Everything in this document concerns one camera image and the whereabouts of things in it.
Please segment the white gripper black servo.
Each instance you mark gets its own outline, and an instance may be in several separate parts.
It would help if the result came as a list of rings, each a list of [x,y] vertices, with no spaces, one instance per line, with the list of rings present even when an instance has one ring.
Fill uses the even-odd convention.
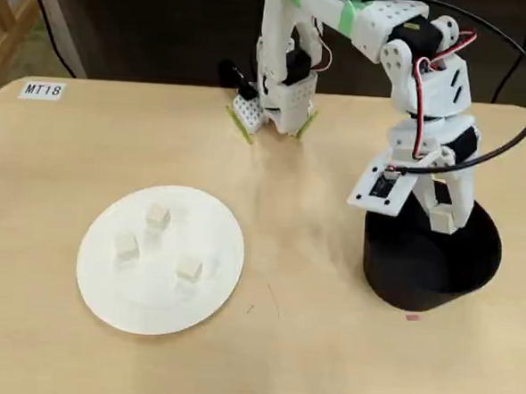
[[[425,121],[419,151],[413,157],[416,136],[415,119],[401,120],[390,130],[389,169],[417,168],[442,172],[476,157],[481,138],[475,117],[463,114]],[[434,181],[431,174],[419,176],[416,199],[429,218],[432,230],[452,234],[467,224],[473,211],[474,172],[447,174],[451,204],[438,202]]]

